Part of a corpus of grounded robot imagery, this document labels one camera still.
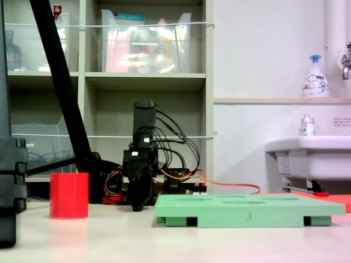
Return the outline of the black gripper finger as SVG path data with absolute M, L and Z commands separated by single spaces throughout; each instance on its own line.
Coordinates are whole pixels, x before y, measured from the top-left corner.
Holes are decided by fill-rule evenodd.
M 144 206 L 148 205 L 154 194 L 153 182 L 152 182 L 152 168 L 150 165 L 145 165 L 139 172 L 139 201 L 138 209 L 143 209 Z
M 141 197 L 140 197 L 141 182 L 137 176 L 129 179 L 128 185 L 128 199 L 131 203 L 133 211 L 141 211 Z

